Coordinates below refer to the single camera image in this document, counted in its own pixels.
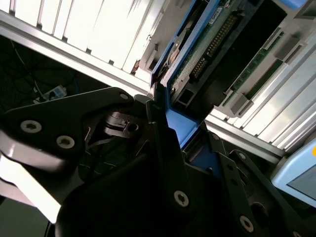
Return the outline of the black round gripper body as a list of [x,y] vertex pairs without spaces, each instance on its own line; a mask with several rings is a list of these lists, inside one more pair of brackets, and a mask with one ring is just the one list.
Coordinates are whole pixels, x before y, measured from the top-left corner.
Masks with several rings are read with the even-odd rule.
[[57,237],[229,237],[237,225],[211,174],[185,165],[189,205],[166,200],[157,165],[140,156],[76,188],[62,204]]

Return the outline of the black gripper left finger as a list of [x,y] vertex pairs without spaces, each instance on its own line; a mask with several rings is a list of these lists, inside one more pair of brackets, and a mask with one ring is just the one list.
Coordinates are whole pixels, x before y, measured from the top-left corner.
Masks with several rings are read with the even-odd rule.
[[[109,174],[83,183],[79,158],[99,145],[124,138],[127,161]],[[45,217],[56,218],[68,196],[79,190],[81,203],[93,193],[134,181],[153,188],[171,208],[190,205],[191,187],[176,132],[165,112],[147,96],[131,96],[117,87],[95,90],[12,109],[0,119],[0,177],[13,184]]]

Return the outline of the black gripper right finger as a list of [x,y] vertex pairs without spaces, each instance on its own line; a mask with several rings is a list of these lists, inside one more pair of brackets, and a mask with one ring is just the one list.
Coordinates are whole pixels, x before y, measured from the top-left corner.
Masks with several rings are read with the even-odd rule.
[[219,177],[232,230],[239,237],[305,237],[307,227],[250,157],[227,153],[222,139],[202,123],[207,147],[215,155],[212,171]]

